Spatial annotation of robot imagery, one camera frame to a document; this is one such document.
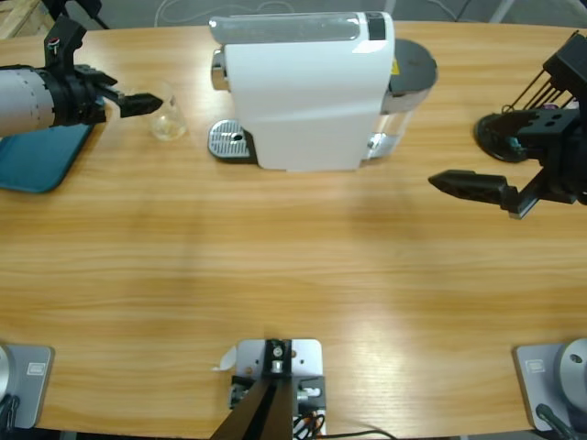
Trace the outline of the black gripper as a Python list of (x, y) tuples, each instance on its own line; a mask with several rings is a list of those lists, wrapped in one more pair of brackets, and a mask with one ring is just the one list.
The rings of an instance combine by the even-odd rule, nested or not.
[(71, 71), (47, 69), (44, 81), (53, 100), (53, 127), (105, 122), (105, 107), (100, 96), (117, 105), (122, 118), (148, 115), (163, 105), (163, 101), (151, 93), (98, 92), (97, 89), (113, 87), (117, 80), (88, 64), (75, 64)]
[(537, 202), (586, 203), (586, 105), (574, 109), (515, 110), (498, 115), (488, 128), (500, 138), (515, 138), (541, 170), (518, 191), (504, 176), (471, 170), (445, 170), (428, 178), (443, 193), (496, 204), (514, 219)]

